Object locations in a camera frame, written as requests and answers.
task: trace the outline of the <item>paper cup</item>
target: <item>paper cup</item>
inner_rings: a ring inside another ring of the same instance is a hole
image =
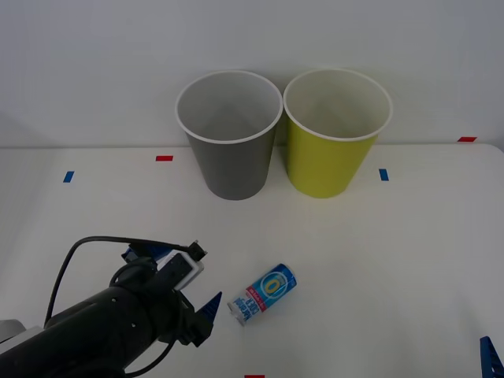
[[[211,73],[180,93],[177,120],[215,195],[239,200],[262,189],[283,109],[278,88],[252,72]]]
[[[293,79],[283,93],[287,174],[302,193],[328,198],[344,191],[387,127],[392,100],[375,80],[348,69]]]

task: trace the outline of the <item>white table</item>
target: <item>white table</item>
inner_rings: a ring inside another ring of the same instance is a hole
[[[0,150],[0,178],[0,319],[42,325],[84,236],[209,251],[184,294],[199,307],[224,292],[213,335],[177,344],[150,377],[478,377],[484,335],[504,357],[504,154],[492,146],[375,146],[323,200],[291,186],[278,150],[264,189],[241,202],[207,190],[188,148]],[[79,249],[55,312],[106,288],[123,251]],[[225,302],[278,262],[298,286],[242,328]]]

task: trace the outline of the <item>blue and white can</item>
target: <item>blue and white can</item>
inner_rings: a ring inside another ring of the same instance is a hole
[[[252,317],[273,306],[296,285],[294,273],[285,264],[278,264],[230,301],[228,307],[240,324],[245,325]]]

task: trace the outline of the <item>white wall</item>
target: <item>white wall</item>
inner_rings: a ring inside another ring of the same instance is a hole
[[[175,146],[188,81],[352,67],[392,94],[381,142],[504,146],[502,0],[2,0],[0,146]]]

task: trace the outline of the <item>gray paper cup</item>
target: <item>gray paper cup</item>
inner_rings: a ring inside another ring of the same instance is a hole
[[[183,89],[176,117],[215,195],[238,200],[261,190],[283,109],[278,88],[252,72],[214,72]]]

